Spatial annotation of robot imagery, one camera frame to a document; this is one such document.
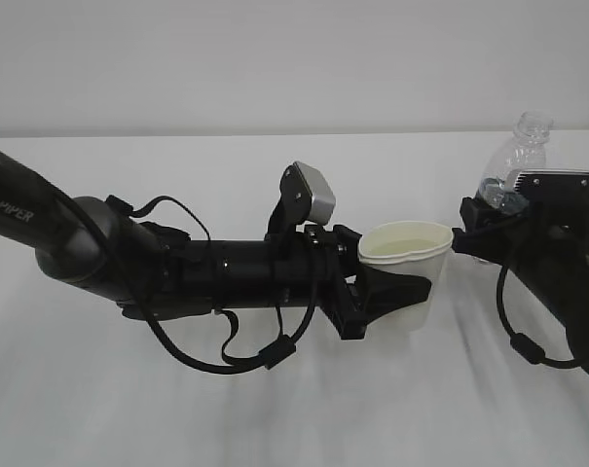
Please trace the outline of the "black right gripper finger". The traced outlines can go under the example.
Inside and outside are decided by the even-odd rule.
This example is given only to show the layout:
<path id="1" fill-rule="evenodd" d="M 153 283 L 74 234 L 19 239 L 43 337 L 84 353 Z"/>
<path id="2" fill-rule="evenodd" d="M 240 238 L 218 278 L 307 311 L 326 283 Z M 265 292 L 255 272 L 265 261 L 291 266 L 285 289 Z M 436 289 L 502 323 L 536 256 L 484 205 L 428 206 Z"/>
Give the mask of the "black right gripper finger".
<path id="1" fill-rule="evenodd" d="M 502 212 L 487 204 L 481 198 L 463 198 L 460 216 L 466 229 L 507 229 L 525 224 L 528 219 L 529 203 L 520 198 L 516 210 Z"/>
<path id="2" fill-rule="evenodd" d="M 508 238 L 504 228 L 487 227 L 474 231 L 452 228 L 451 248 L 457 254 L 468 255 L 485 262 L 501 265 L 508 255 Z"/>

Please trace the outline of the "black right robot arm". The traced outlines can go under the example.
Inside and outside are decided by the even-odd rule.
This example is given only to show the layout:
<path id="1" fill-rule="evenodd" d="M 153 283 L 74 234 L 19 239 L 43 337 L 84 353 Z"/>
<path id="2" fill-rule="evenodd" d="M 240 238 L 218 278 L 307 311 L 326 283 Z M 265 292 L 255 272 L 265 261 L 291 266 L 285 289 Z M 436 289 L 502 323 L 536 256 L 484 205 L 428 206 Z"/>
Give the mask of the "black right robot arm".
<path id="1" fill-rule="evenodd" d="M 452 249 L 500 267 L 495 301 L 510 346 L 532 365 L 589 375 L 589 205 L 532 201 L 520 213 L 504 215 L 479 198 L 464 198 L 460 216 Z M 513 328 L 504 302 L 509 274 L 564 327 L 570 359 L 547 356 Z"/>

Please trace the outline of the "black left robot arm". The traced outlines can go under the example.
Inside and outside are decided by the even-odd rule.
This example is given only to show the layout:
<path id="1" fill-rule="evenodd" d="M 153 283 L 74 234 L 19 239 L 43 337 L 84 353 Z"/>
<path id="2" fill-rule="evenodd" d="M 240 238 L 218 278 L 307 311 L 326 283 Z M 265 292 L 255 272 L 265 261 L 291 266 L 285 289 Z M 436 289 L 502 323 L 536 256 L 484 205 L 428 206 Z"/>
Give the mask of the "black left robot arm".
<path id="1" fill-rule="evenodd" d="M 329 220 L 333 193 L 315 168 L 288 165 L 261 240 L 193 240 L 147 220 L 119 198 L 76 202 L 103 234 L 97 242 L 54 195 L 50 182 L 0 151 L 0 235 L 31 247 L 48 277 L 160 321 L 231 308 L 318 306 L 344 340 L 427 300 L 431 281 L 371 268 L 357 232 Z"/>

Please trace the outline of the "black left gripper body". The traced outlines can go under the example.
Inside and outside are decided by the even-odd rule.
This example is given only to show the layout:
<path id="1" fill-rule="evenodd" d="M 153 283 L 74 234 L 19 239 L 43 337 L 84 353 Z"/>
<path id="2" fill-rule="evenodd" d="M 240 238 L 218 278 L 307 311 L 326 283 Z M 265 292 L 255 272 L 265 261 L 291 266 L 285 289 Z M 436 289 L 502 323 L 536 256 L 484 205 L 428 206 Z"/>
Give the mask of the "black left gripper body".
<path id="1" fill-rule="evenodd" d="M 277 237 L 281 244 L 274 255 L 274 285 L 289 292 L 282 305 L 302 300 L 307 307 L 303 320 L 292 339 L 297 341 L 311 324 L 313 313 L 320 308 L 343 340 L 361 340 L 366 320 L 348 279 L 358 274 L 356 248 L 362 234 L 344 225 L 331 231 L 318 224 L 306 224 Z"/>

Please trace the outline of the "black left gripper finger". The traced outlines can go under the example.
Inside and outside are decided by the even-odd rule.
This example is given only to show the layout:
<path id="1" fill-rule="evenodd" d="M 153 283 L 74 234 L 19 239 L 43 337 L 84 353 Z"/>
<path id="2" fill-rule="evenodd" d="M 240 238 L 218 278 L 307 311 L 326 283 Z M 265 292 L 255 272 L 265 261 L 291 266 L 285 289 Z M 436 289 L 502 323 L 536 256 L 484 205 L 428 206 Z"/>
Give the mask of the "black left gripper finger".
<path id="1" fill-rule="evenodd" d="M 427 319 L 432 282 L 425 276 L 361 269 L 354 287 L 366 325 L 393 315 L 401 329 L 415 331 Z"/>

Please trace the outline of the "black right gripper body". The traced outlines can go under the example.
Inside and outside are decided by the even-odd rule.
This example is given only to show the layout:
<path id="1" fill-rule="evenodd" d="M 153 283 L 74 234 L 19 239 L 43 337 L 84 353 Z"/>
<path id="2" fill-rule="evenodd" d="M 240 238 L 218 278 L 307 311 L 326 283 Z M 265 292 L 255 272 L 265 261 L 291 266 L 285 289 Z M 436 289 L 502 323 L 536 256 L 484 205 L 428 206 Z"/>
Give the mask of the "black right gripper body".
<path id="1" fill-rule="evenodd" d="M 515 271 L 544 261 L 568 269 L 588 258 L 589 200 L 531 201 L 493 224 L 488 241 L 488 260 Z"/>

